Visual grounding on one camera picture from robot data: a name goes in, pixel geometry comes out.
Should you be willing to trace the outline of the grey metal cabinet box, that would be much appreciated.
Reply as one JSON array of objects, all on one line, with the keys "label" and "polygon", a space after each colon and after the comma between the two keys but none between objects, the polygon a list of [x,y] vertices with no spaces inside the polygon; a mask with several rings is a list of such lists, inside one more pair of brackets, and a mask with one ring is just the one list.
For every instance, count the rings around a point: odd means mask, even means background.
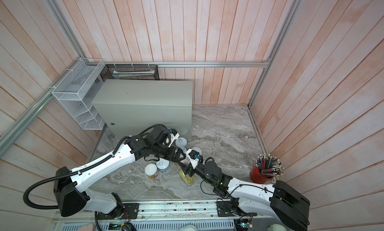
[{"label": "grey metal cabinet box", "polygon": [[193,88],[192,81],[108,79],[92,106],[117,138],[163,124],[190,140]]}]

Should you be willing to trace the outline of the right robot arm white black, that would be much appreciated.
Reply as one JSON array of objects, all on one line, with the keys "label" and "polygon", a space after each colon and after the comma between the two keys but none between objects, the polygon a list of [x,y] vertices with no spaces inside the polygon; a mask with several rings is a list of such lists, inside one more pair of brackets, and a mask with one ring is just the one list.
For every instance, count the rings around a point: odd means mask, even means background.
[{"label": "right robot arm white black", "polygon": [[243,216],[258,214],[278,218],[293,231],[306,231],[310,224],[310,201],[283,181],[272,185],[244,182],[222,173],[214,160],[180,158],[184,174],[198,175],[213,187],[213,195],[230,199],[231,212]]}]

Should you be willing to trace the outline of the gold rectangular sardine tin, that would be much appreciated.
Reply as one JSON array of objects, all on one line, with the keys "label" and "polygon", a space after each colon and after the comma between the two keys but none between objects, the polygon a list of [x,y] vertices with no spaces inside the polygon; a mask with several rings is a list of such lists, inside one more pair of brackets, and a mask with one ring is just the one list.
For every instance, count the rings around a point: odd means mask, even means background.
[{"label": "gold rectangular sardine tin", "polygon": [[196,180],[195,177],[190,177],[189,175],[185,175],[182,170],[179,171],[179,175],[187,186],[191,186],[195,183],[195,180]]}]

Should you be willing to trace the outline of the amber jar white lid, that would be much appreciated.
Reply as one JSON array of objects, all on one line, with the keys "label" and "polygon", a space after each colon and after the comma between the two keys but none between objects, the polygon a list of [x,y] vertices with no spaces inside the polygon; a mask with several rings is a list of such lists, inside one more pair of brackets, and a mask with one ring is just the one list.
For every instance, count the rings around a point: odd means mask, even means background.
[{"label": "amber jar white lid", "polygon": [[158,176],[158,168],[155,164],[150,163],[145,167],[145,174],[149,179],[154,180]]}]

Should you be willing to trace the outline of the orange labelled can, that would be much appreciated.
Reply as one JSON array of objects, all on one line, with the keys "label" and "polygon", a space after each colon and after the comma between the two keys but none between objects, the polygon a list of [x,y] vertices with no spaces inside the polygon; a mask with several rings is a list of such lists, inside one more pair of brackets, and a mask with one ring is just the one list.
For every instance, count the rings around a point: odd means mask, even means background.
[{"label": "orange labelled can", "polygon": [[192,150],[196,151],[199,153],[199,155],[202,155],[202,150],[199,147],[193,147]]}]

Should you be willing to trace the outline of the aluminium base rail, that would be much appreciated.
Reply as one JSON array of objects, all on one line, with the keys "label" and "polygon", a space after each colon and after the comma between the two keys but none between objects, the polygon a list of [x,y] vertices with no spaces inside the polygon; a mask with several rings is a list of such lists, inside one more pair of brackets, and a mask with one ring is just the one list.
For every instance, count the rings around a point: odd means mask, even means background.
[{"label": "aluminium base rail", "polygon": [[[218,220],[239,217],[218,217],[217,199],[208,200],[157,200],[157,201],[133,201],[126,203],[139,203],[138,217],[134,220],[98,220],[99,224],[106,222],[149,222],[149,221],[181,221],[181,220]],[[246,213],[257,213],[254,218],[277,218],[272,214],[269,206],[256,204],[253,201],[246,201],[246,205],[256,208]]]}]

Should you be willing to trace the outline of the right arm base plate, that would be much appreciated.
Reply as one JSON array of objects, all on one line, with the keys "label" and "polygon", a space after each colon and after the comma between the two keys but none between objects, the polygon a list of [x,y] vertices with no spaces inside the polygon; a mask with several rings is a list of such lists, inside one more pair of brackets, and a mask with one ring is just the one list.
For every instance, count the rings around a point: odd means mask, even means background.
[{"label": "right arm base plate", "polygon": [[239,207],[235,206],[233,201],[225,201],[223,199],[216,200],[218,217],[245,217],[257,216],[257,213],[246,213]]}]

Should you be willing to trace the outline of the teal labelled can near cabinet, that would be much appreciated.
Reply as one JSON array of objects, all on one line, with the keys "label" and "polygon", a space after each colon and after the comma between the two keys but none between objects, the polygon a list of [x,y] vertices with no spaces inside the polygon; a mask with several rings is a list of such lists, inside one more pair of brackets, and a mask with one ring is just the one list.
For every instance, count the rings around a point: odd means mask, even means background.
[{"label": "teal labelled can near cabinet", "polygon": [[179,137],[175,140],[175,144],[178,148],[184,149],[187,147],[188,141],[184,137]]}]

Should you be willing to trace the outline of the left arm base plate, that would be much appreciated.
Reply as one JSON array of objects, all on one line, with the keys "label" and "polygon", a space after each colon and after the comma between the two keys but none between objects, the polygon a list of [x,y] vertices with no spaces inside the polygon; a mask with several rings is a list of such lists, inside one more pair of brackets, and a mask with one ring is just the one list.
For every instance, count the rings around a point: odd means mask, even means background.
[{"label": "left arm base plate", "polygon": [[98,220],[134,220],[138,217],[139,203],[126,203],[123,206],[117,206],[109,214],[98,213]]}]

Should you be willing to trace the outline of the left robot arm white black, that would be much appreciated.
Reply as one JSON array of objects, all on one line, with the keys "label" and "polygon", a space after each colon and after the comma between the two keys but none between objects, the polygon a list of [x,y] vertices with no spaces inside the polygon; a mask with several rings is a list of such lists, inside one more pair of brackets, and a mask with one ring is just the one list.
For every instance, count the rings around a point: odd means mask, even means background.
[{"label": "left robot arm white black", "polygon": [[[153,125],[138,135],[125,136],[115,149],[92,162],[69,170],[63,167],[54,177],[37,182],[27,188],[24,203],[38,210],[60,210],[62,217],[69,217],[80,211],[95,212],[118,218],[125,212],[125,206],[116,193],[104,194],[90,190],[90,186],[111,172],[153,155],[171,162],[177,162],[180,152],[173,146],[180,134],[162,124]],[[30,200],[30,193],[39,186],[53,182],[57,205],[43,206]]]}]

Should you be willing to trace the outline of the red pencil holder cup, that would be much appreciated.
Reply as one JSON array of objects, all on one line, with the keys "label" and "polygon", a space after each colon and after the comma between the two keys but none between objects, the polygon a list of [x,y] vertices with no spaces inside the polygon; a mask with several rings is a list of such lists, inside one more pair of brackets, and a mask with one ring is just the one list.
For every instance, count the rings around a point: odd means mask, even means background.
[{"label": "red pencil holder cup", "polygon": [[270,154],[259,155],[256,164],[250,172],[250,179],[255,184],[265,184],[283,175],[285,168],[280,159]]}]

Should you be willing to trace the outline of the blue labelled can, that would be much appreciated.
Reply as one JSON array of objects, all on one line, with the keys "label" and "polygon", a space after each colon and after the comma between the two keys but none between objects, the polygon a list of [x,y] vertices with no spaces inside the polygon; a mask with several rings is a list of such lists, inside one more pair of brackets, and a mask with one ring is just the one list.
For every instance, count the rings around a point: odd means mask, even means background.
[{"label": "blue labelled can", "polygon": [[160,172],[166,172],[169,169],[170,162],[160,158],[160,160],[156,162],[156,166]]}]

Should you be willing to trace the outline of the pink can front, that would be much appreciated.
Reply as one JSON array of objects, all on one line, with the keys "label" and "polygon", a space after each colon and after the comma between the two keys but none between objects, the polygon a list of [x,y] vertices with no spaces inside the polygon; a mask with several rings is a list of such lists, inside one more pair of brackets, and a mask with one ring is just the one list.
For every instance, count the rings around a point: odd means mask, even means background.
[{"label": "pink can front", "polygon": [[189,160],[189,158],[185,158],[183,160],[180,160],[179,163],[182,163],[184,165],[189,165],[190,164],[190,160]]}]

